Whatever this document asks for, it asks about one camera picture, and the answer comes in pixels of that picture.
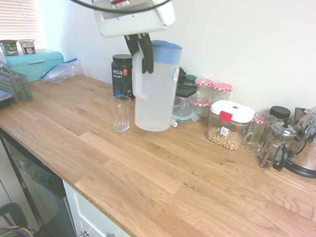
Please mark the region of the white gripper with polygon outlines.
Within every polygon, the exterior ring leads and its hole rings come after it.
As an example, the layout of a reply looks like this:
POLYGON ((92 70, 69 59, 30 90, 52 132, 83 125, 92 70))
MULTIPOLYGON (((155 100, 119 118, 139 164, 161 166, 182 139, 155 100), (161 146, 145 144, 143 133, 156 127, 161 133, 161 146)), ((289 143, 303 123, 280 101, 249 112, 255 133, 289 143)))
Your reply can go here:
POLYGON ((130 54, 143 52, 142 73, 154 71, 153 46, 147 32, 160 31, 175 22, 171 1, 157 8, 140 12, 163 3, 162 0, 94 0, 92 5, 111 10, 134 10, 135 13, 107 13, 95 11, 95 18, 101 35, 105 38, 124 36, 130 54))

